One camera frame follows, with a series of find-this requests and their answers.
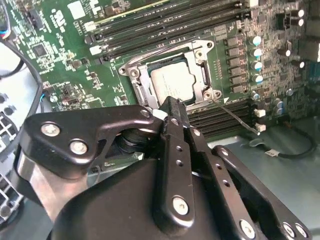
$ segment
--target screw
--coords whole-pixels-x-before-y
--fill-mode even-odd
[[[130,75],[134,78],[137,78],[139,76],[139,72],[135,69],[133,69],[131,72],[130,72]]]
[[[294,238],[296,236],[295,232],[293,231],[293,229],[291,228],[291,226],[288,223],[284,222],[283,227],[284,227],[285,231],[290,235],[290,237]]]
[[[60,134],[60,128],[52,123],[42,125],[41,132],[49,137],[55,137]]]
[[[302,226],[300,226],[299,224],[295,224],[295,228],[298,230],[299,233],[301,233],[302,236],[304,236],[305,238],[308,237],[306,231],[303,229]]]
[[[146,118],[150,118],[150,113],[147,110],[141,110],[140,113],[145,116]]]
[[[229,153],[227,150],[225,150],[224,148],[221,148],[221,152],[223,153],[223,155],[228,156]]]
[[[187,215],[189,211],[188,204],[181,197],[174,197],[172,200],[173,208],[180,215]]]
[[[82,141],[73,141],[70,144],[70,150],[74,154],[82,155],[82,154],[85,154],[88,151],[88,147]]]
[[[200,136],[200,134],[201,134],[201,133],[199,132],[199,130],[198,130],[198,129],[195,129],[195,128],[193,129],[193,132],[194,132],[194,134],[197,135],[197,136]]]
[[[172,119],[171,119],[171,122],[173,122],[173,123],[174,123],[174,125],[179,126],[179,122],[178,122],[178,120],[177,120],[177,119],[172,118]]]
[[[250,238],[250,239],[254,239],[256,237],[256,233],[255,230],[253,229],[253,227],[250,225],[250,223],[248,223],[246,220],[241,220],[240,221],[240,227],[242,229],[242,231],[244,232],[244,234]]]

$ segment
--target black cable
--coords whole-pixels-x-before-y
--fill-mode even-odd
[[[25,64],[25,62],[22,61],[22,59],[20,59],[20,62],[19,62],[19,64],[16,66],[16,68],[15,68],[13,71],[9,72],[9,73],[6,73],[6,74],[4,74],[4,75],[0,75],[0,79],[8,78],[8,77],[11,77],[11,76],[17,74],[17,73],[22,69],[22,67],[24,66],[24,64]]]
[[[298,153],[298,154],[286,154],[286,153],[278,153],[278,157],[280,158],[284,158],[284,159],[302,159],[310,154],[312,154],[316,149],[317,149],[317,142],[316,140],[310,136],[308,133],[306,133],[305,131],[302,131],[301,129],[290,125],[289,123],[285,122],[284,123],[286,127],[288,127],[289,129],[292,129],[293,131],[295,131],[296,133],[300,134],[301,136],[305,137],[306,139],[308,139],[310,141],[310,147],[302,152],[302,153]],[[257,146],[255,146],[258,149],[261,149],[264,152],[269,152],[270,150],[272,150],[271,147],[265,145],[265,144],[259,144]]]
[[[6,22],[6,31],[10,31],[11,30],[11,23],[10,23],[10,18],[9,18],[9,14],[8,14],[8,9],[5,4],[5,0],[1,0],[0,3],[3,8],[4,18],[5,18],[5,22]]]
[[[31,116],[37,112],[38,105],[39,105],[39,102],[40,102],[40,99],[42,96],[43,82],[42,82],[40,74],[36,70],[36,68],[31,64],[31,62],[17,48],[15,48],[13,45],[8,43],[7,41],[4,41],[1,38],[0,38],[0,43],[4,44],[6,47],[8,47],[12,52],[14,52],[25,63],[25,65],[29,69],[31,75],[33,76],[34,80],[36,81],[37,90],[36,90],[34,99],[32,101],[32,104],[30,106],[29,112],[26,115],[26,118],[28,118],[29,116]],[[21,134],[22,134],[22,132],[20,129],[19,132],[17,133],[16,137],[13,139],[13,141],[11,141],[9,143],[9,145],[7,145],[2,152],[0,152],[0,161],[3,159],[6,159],[7,156],[15,150],[15,148],[19,144]]]

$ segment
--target electronic component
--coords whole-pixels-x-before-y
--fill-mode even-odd
[[[116,15],[115,9],[113,6],[107,6],[104,8],[104,13],[107,17]]]
[[[280,98],[276,98],[274,101],[273,101],[273,104],[276,106],[276,108],[278,109],[282,109],[284,108],[284,102],[280,99]]]
[[[233,85],[238,85],[242,83],[242,76],[235,76],[232,77],[230,80]]]
[[[237,85],[231,86],[231,90],[233,93],[237,94],[237,93],[242,93],[244,91],[244,88],[242,87],[241,84],[237,84]]]
[[[251,68],[253,70],[256,70],[256,71],[260,71],[262,69],[263,65],[260,61],[254,61],[251,63]]]
[[[263,61],[263,67],[264,68],[269,68],[271,65],[272,65],[272,60],[271,59]]]
[[[229,59],[227,62],[230,67],[239,66],[240,65],[240,58],[239,57],[232,58],[232,59]]]
[[[299,40],[299,55],[302,59],[320,62],[320,40]]]
[[[262,55],[262,50],[260,48],[255,48],[250,51],[250,55],[253,57],[260,57]]]
[[[233,57],[233,56],[238,56],[240,54],[239,52],[239,47],[234,47],[234,48],[230,48],[226,51],[226,53],[230,56],[230,57]]]
[[[189,73],[185,62],[161,67],[153,70],[150,75],[160,104],[165,101],[167,96],[179,98],[182,101],[193,98],[195,77]]]
[[[233,47],[233,46],[236,46],[236,45],[238,45],[239,44],[239,40],[240,39],[243,39],[243,36],[242,35],[238,35],[238,36],[234,36],[234,37],[231,37],[231,38],[228,38],[228,39],[226,39],[226,45],[228,46],[228,47]]]
[[[265,22],[266,22],[266,16],[265,16],[264,14],[259,15],[259,16],[257,17],[257,23],[258,23],[258,24],[263,24],[263,23],[265,23]]]
[[[320,38],[320,19],[308,19],[306,21],[305,34],[310,37]]]
[[[252,36],[250,37],[249,42],[252,45],[259,46],[262,42],[262,38],[261,36]]]
[[[284,57],[290,57],[291,55],[291,51],[289,49],[286,49],[286,48],[280,48],[278,49],[277,53],[281,56],[284,56]]]
[[[292,60],[291,64],[295,67],[298,67],[299,69],[303,69],[306,66],[305,61],[302,60]]]
[[[267,126],[264,125],[264,124],[256,123],[255,124],[255,129],[261,133],[261,132],[264,132],[264,131],[267,130]]]
[[[33,47],[32,47],[32,51],[34,52],[34,54],[35,54],[38,58],[47,55],[47,51],[46,51],[46,49],[45,49],[45,46],[44,46],[42,43],[33,46]]]
[[[240,75],[241,74],[241,67],[235,67],[235,68],[231,68],[229,70],[231,76],[237,76],[237,75]]]
[[[89,60],[88,60],[87,58],[85,58],[85,57],[84,57],[84,58],[81,58],[80,61],[81,61],[81,64],[82,64],[82,65],[88,65],[88,64],[89,64]]]
[[[81,63],[80,60],[74,60],[74,61],[72,62],[72,67],[73,67],[74,69],[78,69],[78,68],[80,68],[81,66],[82,66],[82,63]]]
[[[305,15],[305,10],[300,9],[300,10],[292,10],[290,12],[291,17],[299,17],[302,18]]]
[[[253,75],[252,77],[252,81],[255,82],[255,83],[261,83],[262,81],[264,80],[264,77],[261,76],[260,74],[255,74]]]
[[[262,118],[266,115],[266,110],[264,109],[254,109],[253,112],[258,118]]]

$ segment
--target green circuit board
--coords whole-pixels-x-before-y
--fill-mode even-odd
[[[292,45],[292,52],[298,52],[297,40],[304,37],[303,27],[292,27],[288,31],[277,29],[276,15],[300,8],[294,3],[283,3],[280,0],[261,0],[258,5],[248,7],[246,1],[224,0],[217,3],[217,9],[212,10],[215,16],[212,24],[206,20],[200,21],[194,28],[176,28],[177,34],[150,44],[140,44],[141,38],[130,38],[134,32],[126,27],[127,22],[121,21],[134,18],[143,12],[163,8],[168,4],[180,4],[176,7],[184,11],[186,6],[201,8],[209,0],[7,0],[14,36],[11,37],[16,46],[31,60],[39,70],[44,89],[47,90],[47,99],[51,102],[54,111],[68,111],[76,109],[90,109],[110,106],[137,104],[136,94],[132,83],[127,76],[119,74],[119,68],[132,57],[178,44],[188,39],[209,40],[214,42],[214,48],[207,54],[207,62],[212,80],[212,88],[221,91],[221,104],[234,104],[251,97],[253,91],[266,102],[267,121],[274,123],[277,117],[284,112],[292,118],[306,117],[311,107],[308,96],[304,94],[308,82],[307,71],[298,69],[290,64],[296,58],[294,54],[285,57],[277,54],[277,50],[288,44]],[[144,16],[147,25],[149,15]],[[199,16],[192,15],[186,19],[188,23],[196,21]],[[94,23],[95,28],[88,27]],[[90,48],[95,45],[85,43],[86,37],[99,33],[99,29],[110,24],[118,24],[119,30],[115,33],[128,36],[127,42],[115,52],[116,57],[101,59],[107,50],[101,45],[101,53],[94,55]],[[261,43],[254,45],[251,39],[261,36]],[[228,40],[237,38],[235,46],[228,45]],[[136,48],[122,51],[127,45]],[[237,54],[230,55],[231,49],[236,48]],[[262,55],[253,56],[256,48],[262,50]],[[230,66],[230,60],[239,58],[239,65]],[[262,63],[257,71],[252,66],[254,62]],[[241,83],[231,82],[232,70],[239,67],[235,73],[241,77]],[[255,82],[256,75],[262,76],[263,81]],[[71,93],[73,99],[66,99],[66,92]],[[285,108],[275,113],[274,102],[280,99]],[[193,112],[203,112],[214,107],[210,104]]]

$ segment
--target ram slot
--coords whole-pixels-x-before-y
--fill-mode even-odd
[[[176,24],[185,23],[187,21],[195,20],[223,10],[230,10],[232,8],[240,7],[241,4],[238,0],[214,1],[191,9],[180,11],[179,13],[168,15],[167,17],[163,17],[161,19],[147,22],[143,25],[117,31],[114,34],[111,34],[108,30],[101,33],[96,33],[86,37],[85,42],[90,45],[94,43],[105,45],[112,45],[115,43],[119,44],[126,42],[127,39],[137,38],[154,31],[172,27]]]
[[[240,10],[223,11],[220,13],[215,13],[211,16],[202,17],[196,21],[190,21],[183,24],[176,25],[174,27],[169,27],[161,31],[154,32],[152,34],[144,35],[131,39],[130,41],[113,46],[101,46],[105,49],[103,56],[101,56],[101,64],[105,60],[112,60],[120,57],[123,54],[129,53],[136,49],[141,49],[152,44],[157,44],[162,41],[172,40],[175,37],[180,37],[181,39],[186,39],[188,34],[193,34],[196,32],[204,31],[208,27],[213,27],[228,22],[240,20],[242,18],[242,13]]]
[[[131,15],[128,15],[127,12],[124,12],[126,16],[121,19],[104,19],[100,22],[96,22],[95,25],[97,28],[92,32],[100,33],[108,30],[109,33],[115,33],[117,31],[145,24],[147,21],[162,18],[169,14],[178,13],[182,10],[193,8],[210,1],[211,0],[174,0],[170,1],[169,3],[153,7],[152,9],[138,11]]]

